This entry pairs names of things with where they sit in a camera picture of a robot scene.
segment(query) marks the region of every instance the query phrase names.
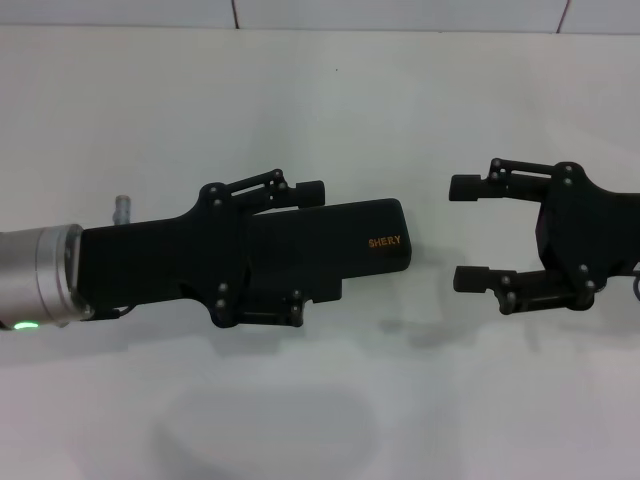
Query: green led light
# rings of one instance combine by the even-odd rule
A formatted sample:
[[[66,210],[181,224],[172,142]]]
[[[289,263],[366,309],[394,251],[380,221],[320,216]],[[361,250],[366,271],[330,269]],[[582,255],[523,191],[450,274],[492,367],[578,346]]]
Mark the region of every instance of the green led light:
[[[38,324],[35,322],[20,322],[16,323],[13,327],[14,330],[22,330],[25,328],[38,328]]]

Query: white tile wall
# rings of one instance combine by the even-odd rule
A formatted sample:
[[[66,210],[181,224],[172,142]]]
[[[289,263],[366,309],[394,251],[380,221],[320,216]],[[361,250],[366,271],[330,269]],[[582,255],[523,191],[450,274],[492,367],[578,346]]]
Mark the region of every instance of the white tile wall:
[[[236,0],[236,7],[240,28],[555,32],[565,0]]]
[[[0,0],[0,24],[235,28],[231,0]]]
[[[562,33],[640,33],[640,1],[573,0]]]

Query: tile grout line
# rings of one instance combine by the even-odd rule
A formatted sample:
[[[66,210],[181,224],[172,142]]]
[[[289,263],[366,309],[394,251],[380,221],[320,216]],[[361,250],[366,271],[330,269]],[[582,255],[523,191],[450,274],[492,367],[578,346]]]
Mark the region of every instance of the tile grout line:
[[[562,17],[560,17],[560,23],[558,23],[558,29],[556,33],[561,33],[562,24],[564,23],[564,19],[567,16],[567,12],[569,11],[569,7],[571,6],[571,0],[567,0],[567,4],[564,6],[564,11],[562,12]]]
[[[231,0],[231,10],[233,10],[233,21],[236,24],[236,30],[240,30],[240,24],[238,23],[238,10],[236,9],[236,0]]]

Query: metal cylinder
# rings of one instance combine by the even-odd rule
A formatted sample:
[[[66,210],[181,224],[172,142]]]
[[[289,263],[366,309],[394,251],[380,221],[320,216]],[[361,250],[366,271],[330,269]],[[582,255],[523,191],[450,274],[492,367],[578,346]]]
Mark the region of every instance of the metal cylinder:
[[[131,222],[131,199],[127,195],[116,197],[116,210],[113,212],[114,225],[126,225]]]
[[[0,323],[59,326],[92,312],[76,293],[79,225],[0,233]]]

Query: robot end effector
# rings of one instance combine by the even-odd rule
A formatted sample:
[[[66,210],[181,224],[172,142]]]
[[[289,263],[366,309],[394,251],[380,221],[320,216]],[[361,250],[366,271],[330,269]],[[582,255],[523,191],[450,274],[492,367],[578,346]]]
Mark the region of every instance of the robot end effector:
[[[256,215],[286,207],[298,209]],[[0,326],[115,319],[179,298],[202,303],[219,327],[301,326],[307,300],[339,300],[342,279],[411,260],[397,200],[325,207],[322,182],[293,188],[281,170],[205,185],[177,218],[131,224],[129,210],[120,196],[114,226],[0,234]],[[400,240],[370,248],[378,238]]]
[[[495,158],[485,179],[454,175],[449,200],[513,198],[540,203],[538,254],[545,270],[518,273],[458,267],[458,292],[494,291],[505,314],[566,307],[587,310],[613,276],[636,276],[640,195],[594,185],[576,163],[555,166]],[[639,296],[637,278],[634,292]]]

